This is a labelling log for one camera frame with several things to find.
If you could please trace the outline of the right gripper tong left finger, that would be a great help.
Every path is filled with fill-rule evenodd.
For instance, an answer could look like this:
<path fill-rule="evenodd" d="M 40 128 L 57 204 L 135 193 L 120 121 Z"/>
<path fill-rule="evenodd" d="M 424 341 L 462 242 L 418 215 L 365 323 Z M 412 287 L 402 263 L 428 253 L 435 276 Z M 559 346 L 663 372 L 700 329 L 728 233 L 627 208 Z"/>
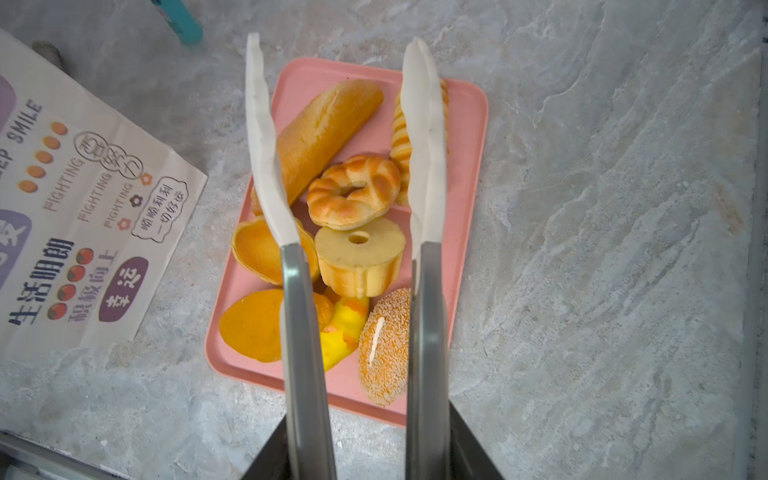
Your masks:
<path fill-rule="evenodd" d="M 286 199 L 264 56 L 256 32 L 247 36 L 245 110 L 254 188 L 281 255 L 280 340 L 291 477 L 334 479 L 336 465 L 308 257 Z"/>

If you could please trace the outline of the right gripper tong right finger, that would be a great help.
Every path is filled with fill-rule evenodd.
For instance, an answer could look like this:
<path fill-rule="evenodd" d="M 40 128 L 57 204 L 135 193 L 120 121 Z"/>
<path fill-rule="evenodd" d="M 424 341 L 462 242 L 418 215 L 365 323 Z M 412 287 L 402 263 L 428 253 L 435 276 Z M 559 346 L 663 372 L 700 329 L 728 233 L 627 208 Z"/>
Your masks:
<path fill-rule="evenodd" d="M 406 476 L 445 479 L 450 419 L 442 241 L 446 218 L 447 145 L 440 75 L 426 42 L 414 38 L 403 59 L 401 107 L 412 144 L 412 301 L 407 387 Z"/>

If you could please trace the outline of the striped twisted fake bread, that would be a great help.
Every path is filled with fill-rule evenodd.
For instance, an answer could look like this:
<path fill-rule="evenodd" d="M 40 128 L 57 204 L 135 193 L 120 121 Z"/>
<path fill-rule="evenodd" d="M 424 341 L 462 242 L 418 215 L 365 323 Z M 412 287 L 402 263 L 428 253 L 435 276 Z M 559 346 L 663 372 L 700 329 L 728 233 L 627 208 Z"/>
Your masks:
<path fill-rule="evenodd" d="M 400 170 L 400 192 L 396 202 L 400 206 L 408 206 L 408 187 L 410 182 L 410 158 L 412 144 L 410 142 L 406 119 L 401 107 L 401 94 L 395 99 L 394 119 L 392 123 L 391 151 L 389 158 Z"/>

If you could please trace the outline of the long baguette fake bread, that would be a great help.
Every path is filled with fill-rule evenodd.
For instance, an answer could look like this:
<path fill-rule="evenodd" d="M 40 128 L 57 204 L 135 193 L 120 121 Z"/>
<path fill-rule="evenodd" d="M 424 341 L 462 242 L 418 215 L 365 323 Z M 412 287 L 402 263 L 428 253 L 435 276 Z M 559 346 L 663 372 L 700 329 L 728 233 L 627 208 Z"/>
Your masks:
<path fill-rule="evenodd" d="M 316 96 L 276 136 L 289 204 L 323 172 L 383 99 L 381 88 L 371 80 L 343 81 Z"/>

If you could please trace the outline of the white printed paper bag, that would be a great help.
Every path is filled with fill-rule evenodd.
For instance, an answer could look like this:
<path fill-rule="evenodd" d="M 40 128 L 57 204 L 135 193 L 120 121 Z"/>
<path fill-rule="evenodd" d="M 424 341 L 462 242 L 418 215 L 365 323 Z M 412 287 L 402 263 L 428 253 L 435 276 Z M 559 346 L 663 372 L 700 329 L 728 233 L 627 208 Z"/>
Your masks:
<path fill-rule="evenodd" d="M 1 36 L 1 354 L 134 338 L 206 176 Z"/>

